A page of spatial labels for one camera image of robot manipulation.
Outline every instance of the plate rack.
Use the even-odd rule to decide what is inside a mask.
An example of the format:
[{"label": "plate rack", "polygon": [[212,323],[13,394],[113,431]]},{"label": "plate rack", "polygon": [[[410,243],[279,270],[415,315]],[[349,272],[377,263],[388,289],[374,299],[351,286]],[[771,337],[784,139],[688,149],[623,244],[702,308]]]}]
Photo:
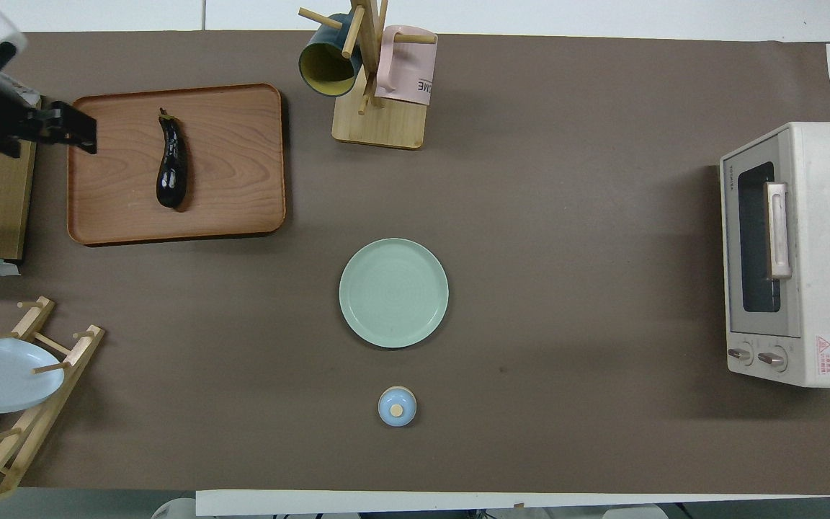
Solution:
[{"label": "plate rack", "polygon": [[91,325],[83,332],[74,333],[76,344],[68,348],[42,334],[43,324],[53,312],[56,303],[48,298],[36,301],[24,301],[17,304],[27,313],[20,319],[11,332],[0,334],[0,339],[13,337],[27,342],[36,342],[52,352],[57,359],[63,360],[55,365],[38,368],[40,371],[63,369],[63,384],[42,403],[16,413],[14,423],[0,432],[0,499],[9,496],[19,486],[22,477],[34,461],[37,451],[63,409],[70,392],[85,371],[92,354],[104,336],[104,329]]}]

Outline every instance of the mug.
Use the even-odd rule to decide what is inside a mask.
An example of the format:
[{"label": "mug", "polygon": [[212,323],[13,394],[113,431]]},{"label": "mug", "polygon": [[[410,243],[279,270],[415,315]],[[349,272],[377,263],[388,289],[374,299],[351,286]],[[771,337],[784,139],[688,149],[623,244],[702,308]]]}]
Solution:
[{"label": "mug", "polygon": [[339,21],[341,29],[322,25],[310,38],[300,53],[300,76],[314,91],[337,97],[354,86],[360,72],[360,47],[354,46],[350,59],[342,57],[342,47],[348,38],[352,14],[333,14],[330,19]]},{"label": "mug", "polygon": [[[435,43],[394,42],[396,34],[434,36]],[[434,57],[437,55],[436,38],[436,34],[420,27],[390,25],[383,29],[375,95],[430,105]]]}]

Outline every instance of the warning label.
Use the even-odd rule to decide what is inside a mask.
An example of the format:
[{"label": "warning label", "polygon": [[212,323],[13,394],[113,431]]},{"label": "warning label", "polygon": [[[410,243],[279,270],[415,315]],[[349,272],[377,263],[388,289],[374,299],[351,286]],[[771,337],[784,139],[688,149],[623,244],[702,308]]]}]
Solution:
[{"label": "warning label", "polygon": [[819,375],[830,375],[830,342],[816,335]]}]

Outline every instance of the wooden tray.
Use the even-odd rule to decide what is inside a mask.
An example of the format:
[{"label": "wooden tray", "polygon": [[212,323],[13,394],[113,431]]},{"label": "wooden tray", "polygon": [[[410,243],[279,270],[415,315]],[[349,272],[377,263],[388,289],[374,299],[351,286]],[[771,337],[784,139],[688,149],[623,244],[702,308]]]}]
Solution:
[{"label": "wooden tray", "polygon": [[[84,245],[268,233],[286,214],[280,93],[270,85],[212,86],[83,97],[98,120],[98,154],[70,148],[67,230]],[[188,192],[156,200],[164,152],[159,108],[179,119]]]}]

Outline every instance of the toaster oven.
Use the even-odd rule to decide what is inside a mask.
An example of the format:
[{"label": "toaster oven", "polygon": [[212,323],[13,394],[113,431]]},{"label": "toaster oven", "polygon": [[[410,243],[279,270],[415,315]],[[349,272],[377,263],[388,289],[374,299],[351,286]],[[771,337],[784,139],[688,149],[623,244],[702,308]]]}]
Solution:
[{"label": "toaster oven", "polygon": [[830,123],[720,160],[728,368],[830,387]]}]

